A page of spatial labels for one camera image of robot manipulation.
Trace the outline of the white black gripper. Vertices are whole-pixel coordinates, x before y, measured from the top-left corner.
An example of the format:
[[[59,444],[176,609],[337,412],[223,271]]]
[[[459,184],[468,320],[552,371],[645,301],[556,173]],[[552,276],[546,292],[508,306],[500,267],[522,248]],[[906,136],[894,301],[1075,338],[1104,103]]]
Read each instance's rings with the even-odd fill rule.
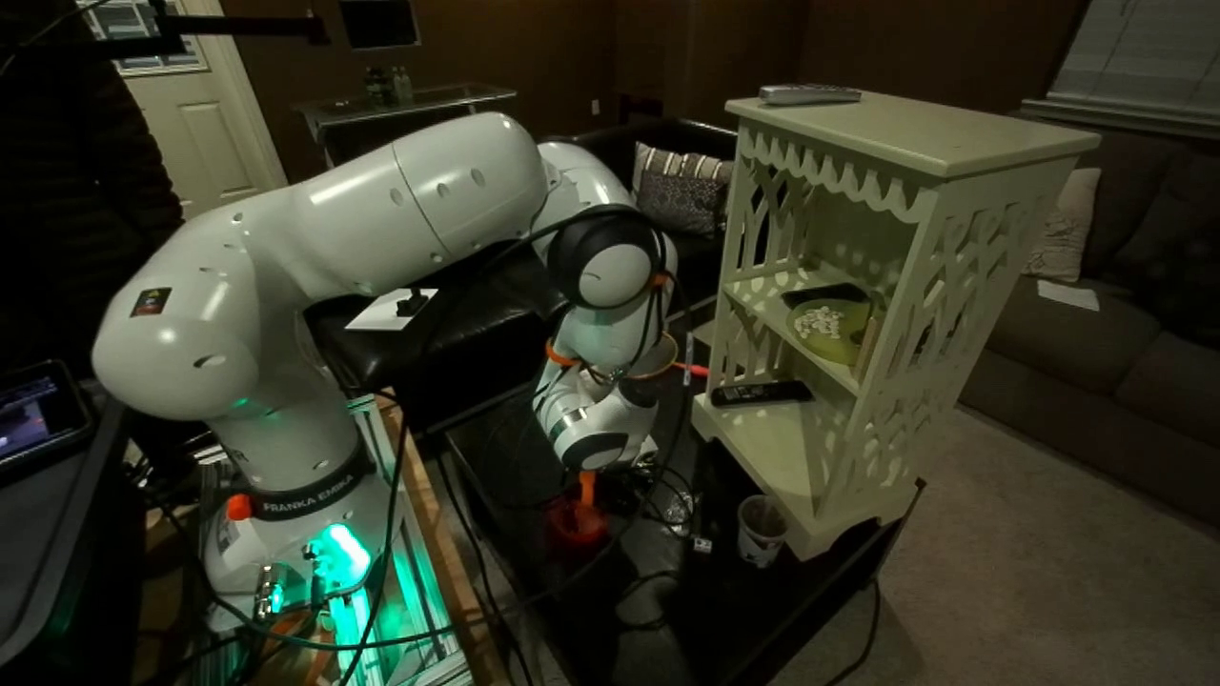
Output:
[[[639,464],[651,451],[658,397],[635,376],[617,376],[546,346],[529,412],[564,470],[607,473]]]

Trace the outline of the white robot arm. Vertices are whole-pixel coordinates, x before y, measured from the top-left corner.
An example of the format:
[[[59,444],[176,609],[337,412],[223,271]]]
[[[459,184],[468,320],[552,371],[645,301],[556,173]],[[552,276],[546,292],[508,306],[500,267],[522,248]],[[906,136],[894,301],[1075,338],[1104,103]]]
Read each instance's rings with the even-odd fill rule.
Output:
[[[388,487],[304,314],[415,286],[493,243],[533,250],[564,292],[529,403],[552,458],[590,473],[648,458],[648,385],[673,362],[673,240],[594,151],[537,140],[503,109],[207,209],[109,296],[90,344],[102,389],[209,427],[246,485],[251,507],[207,532],[218,591],[246,595],[265,567],[312,576],[331,526],[363,541],[388,531]]]

